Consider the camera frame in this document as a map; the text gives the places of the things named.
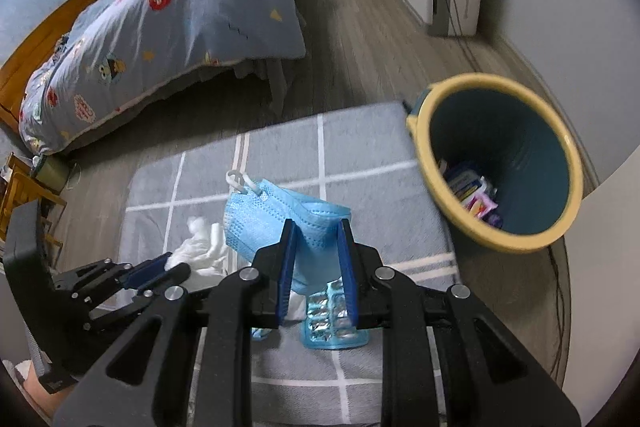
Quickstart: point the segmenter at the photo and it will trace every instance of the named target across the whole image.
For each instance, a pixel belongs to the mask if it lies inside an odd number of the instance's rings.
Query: wooden headboard
[[[0,119],[18,133],[20,104],[33,71],[53,54],[58,39],[82,10],[97,0],[68,0],[24,39],[0,69]]]

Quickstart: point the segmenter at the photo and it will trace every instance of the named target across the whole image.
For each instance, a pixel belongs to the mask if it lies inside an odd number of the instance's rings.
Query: mask ear loop
[[[249,177],[249,175],[246,172],[241,172],[238,170],[227,171],[225,178],[229,186],[231,188],[234,188],[241,194],[247,193],[246,188],[244,188],[244,184],[246,184],[247,187],[249,187],[255,193],[256,196],[260,196],[260,194],[262,194],[262,189],[254,183],[254,181]],[[236,181],[236,178],[241,178],[244,181],[244,184],[241,184],[238,181]]]

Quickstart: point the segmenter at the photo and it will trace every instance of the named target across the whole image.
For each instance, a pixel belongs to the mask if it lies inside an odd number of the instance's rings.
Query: wooden floor
[[[402,0],[297,3],[306,19],[308,53],[298,65],[282,118],[267,109],[266,82],[255,77],[237,80],[230,74],[152,104],[133,122],[73,154],[82,176],[75,188],[63,193],[68,207],[56,233],[65,241],[59,270],[117,257],[127,185],[144,164],[278,121],[372,102],[414,100],[432,82],[471,71],[457,42],[425,35]],[[482,71],[510,76],[540,92],[514,54],[498,53],[481,38],[468,44]],[[498,254],[462,238],[456,249],[463,280],[549,369],[558,326],[546,252]],[[554,251],[568,298],[561,242]]]

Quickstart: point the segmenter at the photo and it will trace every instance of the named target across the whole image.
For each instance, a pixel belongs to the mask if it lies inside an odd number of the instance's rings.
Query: face mask
[[[351,219],[346,206],[280,188],[267,180],[257,183],[239,171],[229,171],[226,181],[235,189],[225,207],[226,243],[252,261],[255,252],[280,240],[285,219],[293,219],[298,238],[291,289],[301,295],[320,291],[340,277],[337,226]]]

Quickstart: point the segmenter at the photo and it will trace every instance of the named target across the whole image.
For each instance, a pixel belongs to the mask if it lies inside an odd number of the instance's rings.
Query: blue pill blister pack
[[[369,342],[369,331],[351,324],[342,279],[306,298],[306,319],[300,328],[302,343],[310,349],[348,349]]]

